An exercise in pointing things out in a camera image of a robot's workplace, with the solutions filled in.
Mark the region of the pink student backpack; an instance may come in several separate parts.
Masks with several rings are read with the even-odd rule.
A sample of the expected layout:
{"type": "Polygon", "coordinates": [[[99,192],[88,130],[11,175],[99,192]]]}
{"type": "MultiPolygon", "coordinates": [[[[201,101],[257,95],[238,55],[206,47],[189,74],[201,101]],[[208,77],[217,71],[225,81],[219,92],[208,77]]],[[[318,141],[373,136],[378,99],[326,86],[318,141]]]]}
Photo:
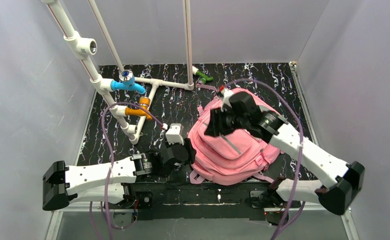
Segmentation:
{"type": "Polygon", "coordinates": [[[210,110],[220,109],[222,99],[219,95],[203,109],[199,109],[199,118],[188,133],[192,147],[196,150],[189,175],[192,184],[208,180],[228,186],[250,177],[261,178],[260,172],[266,170],[281,154],[280,149],[242,129],[226,136],[207,136],[204,132],[210,121],[210,110]]]}

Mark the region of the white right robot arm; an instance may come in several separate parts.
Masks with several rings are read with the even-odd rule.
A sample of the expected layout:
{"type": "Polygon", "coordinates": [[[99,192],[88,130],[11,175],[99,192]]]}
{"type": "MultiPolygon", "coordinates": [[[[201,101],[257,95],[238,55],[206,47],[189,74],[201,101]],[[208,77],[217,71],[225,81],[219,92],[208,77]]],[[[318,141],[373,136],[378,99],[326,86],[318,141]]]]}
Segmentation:
{"type": "Polygon", "coordinates": [[[279,113],[259,106],[247,92],[233,93],[225,88],[217,92],[221,107],[210,110],[205,134],[211,137],[246,130],[251,136],[282,150],[312,172],[317,180],[277,178],[258,199],[279,206],[290,200],[321,204],[326,210],[342,215],[362,189],[365,167],[347,163],[304,138],[279,113]]]}

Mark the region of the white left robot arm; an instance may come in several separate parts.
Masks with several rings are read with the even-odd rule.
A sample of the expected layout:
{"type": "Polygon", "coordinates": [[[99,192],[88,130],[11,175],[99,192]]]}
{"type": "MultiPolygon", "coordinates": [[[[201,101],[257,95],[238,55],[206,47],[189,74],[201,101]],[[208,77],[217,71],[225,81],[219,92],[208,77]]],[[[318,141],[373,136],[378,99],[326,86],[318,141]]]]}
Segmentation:
{"type": "Polygon", "coordinates": [[[196,149],[189,138],[182,144],[167,143],[160,150],[131,155],[113,164],[66,165],[56,161],[42,177],[44,211],[57,211],[77,202],[106,202],[120,205],[136,196],[125,186],[149,179],[168,177],[171,172],[194,162],[196,149]]]}

